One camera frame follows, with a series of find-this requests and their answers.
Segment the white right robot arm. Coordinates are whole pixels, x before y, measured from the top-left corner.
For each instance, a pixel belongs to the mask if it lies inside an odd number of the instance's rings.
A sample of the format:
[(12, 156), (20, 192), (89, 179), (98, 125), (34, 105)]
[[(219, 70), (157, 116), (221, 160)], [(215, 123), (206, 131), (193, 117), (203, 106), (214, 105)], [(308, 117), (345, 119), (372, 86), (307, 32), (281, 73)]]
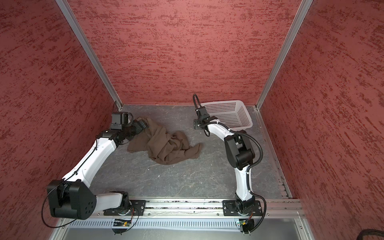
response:
[(250, 171), (247, 170), (255, 158), (250, 138), (246, 137), (246, 132), (234, 131), (219, 120), (208, 123), (195, 119), (194, 128), (214, 134), (223, 140), (228, 162), (236, 174), (236, 211), (243, 216), (250, 214), (256, 204), (256, 198), (251, 194)]

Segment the brown corduroy trousers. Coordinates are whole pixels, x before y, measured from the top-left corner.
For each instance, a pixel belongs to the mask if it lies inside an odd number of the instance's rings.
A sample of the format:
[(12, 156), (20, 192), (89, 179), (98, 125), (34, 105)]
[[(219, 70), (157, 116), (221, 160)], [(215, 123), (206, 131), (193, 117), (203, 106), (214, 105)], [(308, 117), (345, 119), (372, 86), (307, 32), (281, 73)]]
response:
[(129, 153), (147, 152), (148, 157), (160, 165), (174, 165), (189, 159), (198, 159), (203, 144), (191, 146), (184, 132), (172, 134), (150, 118), (137, 118), (148, 126), (129, 142)]

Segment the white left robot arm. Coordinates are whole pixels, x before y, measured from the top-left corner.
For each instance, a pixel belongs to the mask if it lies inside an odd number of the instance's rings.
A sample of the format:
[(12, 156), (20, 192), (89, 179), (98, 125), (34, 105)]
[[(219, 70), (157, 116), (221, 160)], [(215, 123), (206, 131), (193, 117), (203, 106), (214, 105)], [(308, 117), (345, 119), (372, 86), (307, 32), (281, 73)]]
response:
[(47, 186), (45, 202), (49, 204), (51, 216), (86, 220), (100, 211), (112, 211), (120, 216), (133, 214), (127, 192), (95, 195), (90, 186), (109, 155), (147, 128), (145, 121), (133, 120), (128, 124), (112, 124), (110, 129), (101, 132), (79, 163), (61, 180), (53, 180)]

